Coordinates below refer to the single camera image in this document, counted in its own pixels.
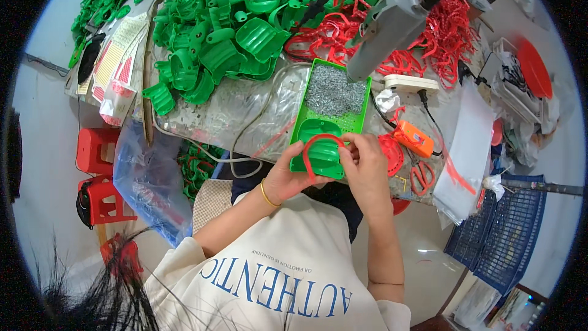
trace crumpled paper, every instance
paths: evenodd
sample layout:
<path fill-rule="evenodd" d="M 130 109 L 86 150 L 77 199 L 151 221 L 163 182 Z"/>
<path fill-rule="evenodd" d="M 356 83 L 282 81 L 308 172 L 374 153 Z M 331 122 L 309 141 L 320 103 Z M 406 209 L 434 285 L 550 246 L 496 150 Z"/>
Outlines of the crumpled paper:
<path fill-rule="evenodd" d="M 376 105 L 382 113 L 393 112 L 401 106 L 401 97 L 392 90 L 385 89 L 376 96 Z"/>

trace red plastic strip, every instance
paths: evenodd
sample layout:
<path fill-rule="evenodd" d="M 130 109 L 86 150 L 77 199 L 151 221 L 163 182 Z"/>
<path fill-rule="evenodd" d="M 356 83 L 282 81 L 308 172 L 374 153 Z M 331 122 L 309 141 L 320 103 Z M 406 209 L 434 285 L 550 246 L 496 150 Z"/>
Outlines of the red plastic strip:
<path fill-rule="evenodd" d="M 312 171 L 311 160 L 308 158 L 308 150 L 311 148 L 312 144 L 319 139 L 333 140 L 339 145 L 339 147 L 345 148 L 345 143 L 341 140 L 341 138 L 335 135 L 331 135 L 330 133 L 320 133 L 316 136 L 312 136 L 311 139 L 306 142 L 304 145 L 304 150 L 302 150 L 302 160 L 304 161 L 306 172 L 308 173 L 309 178 L 311 178 L 312 184 L 314 184 L 316 181 L 316 174 Z"/>

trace blue plastic crate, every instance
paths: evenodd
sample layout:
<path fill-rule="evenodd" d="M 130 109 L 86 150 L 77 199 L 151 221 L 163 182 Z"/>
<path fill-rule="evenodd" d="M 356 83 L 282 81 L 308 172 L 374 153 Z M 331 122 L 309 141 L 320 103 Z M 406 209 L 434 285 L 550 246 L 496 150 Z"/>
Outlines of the blue plastic crate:
<path fill-rule="evenodd" d="M 509 175 L 505 179 L 545 181 L 542 175 Z M 494 195 L 486 193 L 477 216 L 454 228 L 445 253 L 505 295 L 525 274 L 541 227 L 547 192 L 506 191 L 498 203 L 487 199 L 489 194 Z"/>
<path fill-rule="evenodd" d="M 480 212 L 461 225 L 454 226 L 444 252 L 474 271 L 480 259 L 481 250 L 490 232 L 490 225 L 496 211 L 496 195 L 486 191 Z"/>

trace white plastic bag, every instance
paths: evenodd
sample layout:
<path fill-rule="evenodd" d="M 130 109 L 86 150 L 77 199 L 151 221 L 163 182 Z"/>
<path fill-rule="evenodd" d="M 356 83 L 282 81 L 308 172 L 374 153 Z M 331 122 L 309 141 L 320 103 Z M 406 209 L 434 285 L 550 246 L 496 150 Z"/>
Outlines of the white plastic bag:
<path fill-rule="evenodd" d="M 496 194 L 496 202 L 500 201 L 504 195 L 504 187 L 500 184 L 500 175 L 487 176 L 482 180 L 481 185 L 486 189 L 491 189 Z"/>
<path fill-rule="evenodd" d="M 546 31 L 551 30 L 551 19 L 549 19 L 547 10 L 541 4 L 541 0 L 514 0 L 514 2 L 523 11 L 526 18 Z"/>
<path fill-rule="evenodd" d="M 433 190 L 437 210 L 456 225 L 475 212 L 487 166 L 493 124 L 492 109 L 481 98 L 472 78 L 464 78 L 458 122 L 449 156 L 446 156 L 451 158 L 451 163 L 446 161 Z"/>

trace clear plastic bag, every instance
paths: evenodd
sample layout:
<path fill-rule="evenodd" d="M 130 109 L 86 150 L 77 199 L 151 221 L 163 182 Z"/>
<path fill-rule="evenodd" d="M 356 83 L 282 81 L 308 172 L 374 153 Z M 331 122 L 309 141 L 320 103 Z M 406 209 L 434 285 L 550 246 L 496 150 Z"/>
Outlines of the clear plastic bag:
<path fill-rule="evenodd" d="M 116 144 L 112 182 L 122 198 L 169 244 L 177 247 L 192 225 L 176 162 L 182 139 L 154 131 L 147 146 L 143 124 L 128 119 Z"/>
<path fill-rule="evenodd" d="M 482 325 L 500 298 L 501 295 L 496 289 L 482 280 L 476 279 L 454 312 L 455 322 L 467 328 Z"/>

